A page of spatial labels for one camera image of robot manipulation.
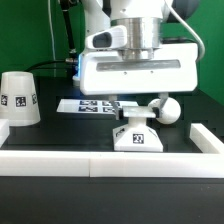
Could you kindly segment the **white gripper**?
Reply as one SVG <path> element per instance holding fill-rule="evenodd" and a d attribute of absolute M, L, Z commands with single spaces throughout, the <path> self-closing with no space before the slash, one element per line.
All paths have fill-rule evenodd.
<path fill-rule="evenodd" d="M 116 120 L 121 119 L 117 94 L 160 93 L 159 115 L 166 92 L 193 91 L 197 86 L 197 45 L 164 44 L 151 60 L 125 61 L 117 51 L 86 53 L 80 65 L 80 89 L 85 95 L 111 95 Z"/>

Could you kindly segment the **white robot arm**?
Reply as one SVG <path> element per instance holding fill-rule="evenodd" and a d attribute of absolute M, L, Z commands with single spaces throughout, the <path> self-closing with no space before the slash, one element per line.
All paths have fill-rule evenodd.
<path fill-rule="evenodd" d="M 85 47 L 79 56 L 80 89 L 86 95 L 157 93 L 147 110 L 159 122 L 175 122 L 181 113 L 171 92 L 197 86 L 196 63 L 205 46 L 162 39 L 161 25 L 172 21 L 187 27 L 195 11 L 192 0 L 64 0 L 62 10 L 76 3 L 84 8 Z"/>

